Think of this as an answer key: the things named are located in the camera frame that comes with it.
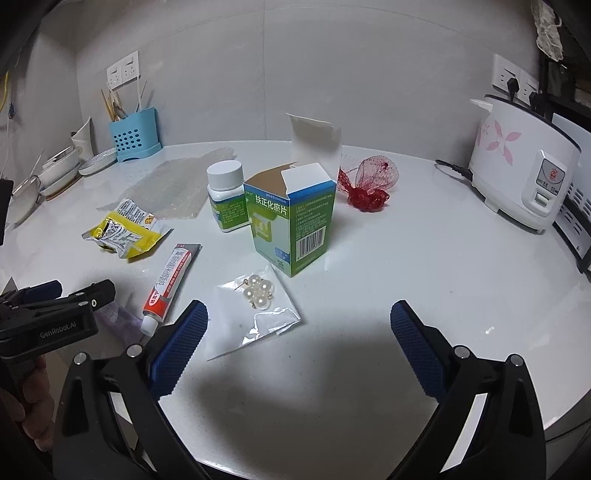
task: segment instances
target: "human hand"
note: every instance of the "human hand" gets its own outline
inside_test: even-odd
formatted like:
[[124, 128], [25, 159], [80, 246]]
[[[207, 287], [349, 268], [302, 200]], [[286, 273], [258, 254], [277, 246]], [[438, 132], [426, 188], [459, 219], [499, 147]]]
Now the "human hand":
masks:
[[31, 410], [25, 412], [21, 403], [10, 393], [0, 388], [0, 400], [12, 421], [22, 424], [28, 437], [42, 452], [53, 447], [53, 409], [55, 402], [49, 394], [49, 378], [45, 357], [35, 359], [35, 371], [22, 383], [22, 392]]

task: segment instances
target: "tube cap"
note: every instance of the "tube cap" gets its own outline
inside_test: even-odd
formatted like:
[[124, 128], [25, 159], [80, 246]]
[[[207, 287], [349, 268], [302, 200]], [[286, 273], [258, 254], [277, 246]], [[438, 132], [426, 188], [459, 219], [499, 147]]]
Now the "tube cap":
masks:
[[154, 317], [151, 317], [150, 315], [145, 315], [140, 330], [144, 335], [152, 337], [154, 336], [154, 332], [156, 331], [157, 327], [158, 320], [156, 320]]

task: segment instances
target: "white pearl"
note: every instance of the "white pearl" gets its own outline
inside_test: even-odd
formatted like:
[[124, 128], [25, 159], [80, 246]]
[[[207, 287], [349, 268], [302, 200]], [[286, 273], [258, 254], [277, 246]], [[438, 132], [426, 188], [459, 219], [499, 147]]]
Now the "white pearl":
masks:
[[266, 293], [273, 293], [273, 290], [275, 290], [275, 285], [273, 285], [273, 282], [265, 278], [263, 278], [258, 285], [260, 286], [261, 290]]
[[255, 296], [255, 291], [250, 287], [246, 287], [243, 294], [244, 298], [246, 298], [248, 301], [251, 301]]
[[257, 283], [261, 282], [261, 278], [258, 275], [251, 275], [250, 277], [248, 277], [248, 284], [250, 286], [256, 285]]
[[269, 299], [266, 295], [256, 296], [253, 300], [255, 307], [264, 310], [269, 306]]

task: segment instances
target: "pearl earring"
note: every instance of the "pearl earring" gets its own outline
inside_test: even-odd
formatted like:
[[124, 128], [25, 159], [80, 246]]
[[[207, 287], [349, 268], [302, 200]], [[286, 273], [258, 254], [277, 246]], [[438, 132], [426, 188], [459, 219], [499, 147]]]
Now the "pearl earring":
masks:
[[252, 308], [265, 310], [269, 307], [273, 299], [273, 291], [275, 290], [275, 285], [273, 285], [271, 280], [261, 278], [259, 275], [251, 275], [245, 278], [235, 290], [242, 286], [246, 287], [242, 291], [242, 294], [249, 301]]

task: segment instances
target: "white bottle cap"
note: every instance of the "white bottle cap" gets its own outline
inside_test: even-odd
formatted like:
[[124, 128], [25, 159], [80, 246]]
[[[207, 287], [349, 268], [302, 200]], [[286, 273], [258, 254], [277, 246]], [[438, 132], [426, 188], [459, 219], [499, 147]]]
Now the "white bottle cap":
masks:
[[242, 164], [238, 160], [223, 160], [207, 169], [207, 179], [212, 190], [225, 192], [244, 183]]

